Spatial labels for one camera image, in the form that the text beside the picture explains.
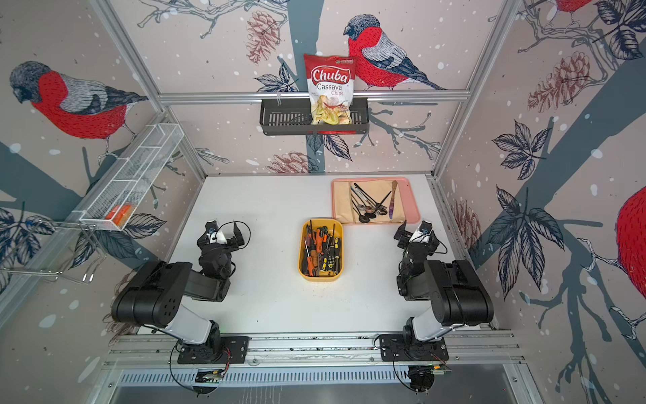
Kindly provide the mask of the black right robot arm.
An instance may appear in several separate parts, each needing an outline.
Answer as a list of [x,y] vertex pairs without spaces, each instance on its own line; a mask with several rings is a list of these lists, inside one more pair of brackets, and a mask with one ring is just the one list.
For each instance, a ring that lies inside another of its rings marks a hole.
[[396,284],[406,301],[429,301],[424,313],[406,321],[405,343],[439,340],[452,331],[490,323],[494,305],[468,260],[450,263],[434,259],[442,245],[430,222],[421,222],[415,232],[402,223],[394,239],[403,250]]

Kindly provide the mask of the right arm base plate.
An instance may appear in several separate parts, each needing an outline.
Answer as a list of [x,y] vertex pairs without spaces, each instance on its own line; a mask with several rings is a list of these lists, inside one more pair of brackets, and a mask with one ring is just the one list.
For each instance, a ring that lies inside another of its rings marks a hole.
[[447,345],[441,340],[420,342],[405,341],[402,334],[380,334],[373,341],[380,352],[383,362],[425,362],[435,361],[445,363],[449,360]]

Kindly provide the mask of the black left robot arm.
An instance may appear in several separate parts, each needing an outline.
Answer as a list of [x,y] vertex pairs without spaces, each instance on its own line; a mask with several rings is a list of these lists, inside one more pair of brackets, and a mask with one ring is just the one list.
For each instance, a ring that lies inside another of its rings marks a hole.
[[236,272],[232,254],[244,249],[251,235],[249,225],[242,221],[207,222],[196,242],[200,270],[194,270],[190,262],[144,264],[115,298],[112,319],[156,330],[188,346],[220,351],[220,326],[188,309],[183,298],[224,301]]

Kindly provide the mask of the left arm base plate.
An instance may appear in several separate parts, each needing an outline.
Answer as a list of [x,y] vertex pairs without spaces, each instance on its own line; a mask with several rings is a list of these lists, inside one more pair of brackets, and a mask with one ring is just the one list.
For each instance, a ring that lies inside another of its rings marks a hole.
[[217,344],[201,345],[181,343],[177,362],[179,365],[238,365],[243,364],[251,338],[248,336],[220,336]]

